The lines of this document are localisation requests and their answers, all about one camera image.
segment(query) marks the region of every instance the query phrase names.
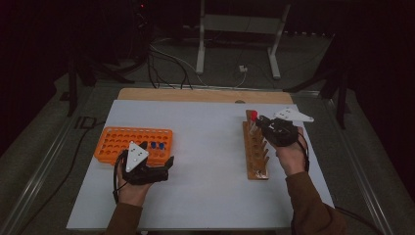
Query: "red cap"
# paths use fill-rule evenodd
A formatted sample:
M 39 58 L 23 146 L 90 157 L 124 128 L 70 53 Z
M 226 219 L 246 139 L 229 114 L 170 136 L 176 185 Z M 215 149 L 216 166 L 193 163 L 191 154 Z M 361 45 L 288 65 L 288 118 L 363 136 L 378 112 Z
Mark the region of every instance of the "red cap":
M 252 121 L 255 121 L 256 118 L 257 118 L 257 116 L 258 116 L 258 112 L 257 111 L 252 111 L 251 112 L 251 120 Z

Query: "person's right arm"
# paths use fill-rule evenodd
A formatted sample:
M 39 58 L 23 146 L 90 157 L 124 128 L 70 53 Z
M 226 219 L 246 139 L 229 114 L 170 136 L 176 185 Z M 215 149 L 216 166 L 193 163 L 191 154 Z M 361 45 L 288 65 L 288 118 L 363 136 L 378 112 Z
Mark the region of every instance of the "person's right arm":
M 306 148 L 305 140 L 299 141 Z M 294 210 L 297 234 L 346 234 L 346 221 L 335 209 L 325 205 L 305 171 L 304 155 L 298 143 L 288 147 L 274 146 L 287 178 L 288 193 Z

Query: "dark background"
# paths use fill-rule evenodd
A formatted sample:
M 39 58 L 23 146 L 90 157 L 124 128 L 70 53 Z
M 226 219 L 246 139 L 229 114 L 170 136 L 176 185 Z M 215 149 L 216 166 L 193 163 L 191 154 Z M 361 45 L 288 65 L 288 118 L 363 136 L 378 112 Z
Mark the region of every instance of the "dark background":
M 207 11 L 234 15 L 273 16 L 280 5 L 207 1 Z M 20 132 L 55 94 L 54 80 L 68 72 L 69 43 L 100 62 L 127 57 L 122 43 L 131 24 L 128 1 L 3 1 L 0 6 L 1 148 L 7 150 Z M 180 39 L 182 25 L 199 23 L 199 1 L 150 1 L 149 24 L 164 36 Z M 415 112 L 415 7 L 410 1 L 296 1 L 285 30 L 333 36 L 317 73 L 348 68 L 353 89 L 365 115 L 415 199 L 412 144 Z M 84 81 L 93 84 L 94 79 Z

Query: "person's left hand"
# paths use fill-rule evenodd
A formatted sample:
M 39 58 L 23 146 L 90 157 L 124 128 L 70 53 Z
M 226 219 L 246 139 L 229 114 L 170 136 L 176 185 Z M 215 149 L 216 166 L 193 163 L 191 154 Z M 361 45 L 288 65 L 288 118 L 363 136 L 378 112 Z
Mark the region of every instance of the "person's left hand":
M 118 165 L 116 176 L 118 178 L 118 188 L 125 184 L 122 178 L 122 164 Z M 132 185 L 125 184 L 118 190 L 118 201 L 136 207 L 143 207 L 147 192 L 153 184 Z

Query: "power plug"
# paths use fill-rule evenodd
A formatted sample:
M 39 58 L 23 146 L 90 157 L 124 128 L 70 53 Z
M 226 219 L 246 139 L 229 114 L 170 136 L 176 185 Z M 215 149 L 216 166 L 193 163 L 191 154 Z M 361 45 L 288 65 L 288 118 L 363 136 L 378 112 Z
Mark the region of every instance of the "power plug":
M 247 72 L 248 71 L 248 67 L 246 67 L 246 66 L 239 66 L 239 71 L 240 72 Z

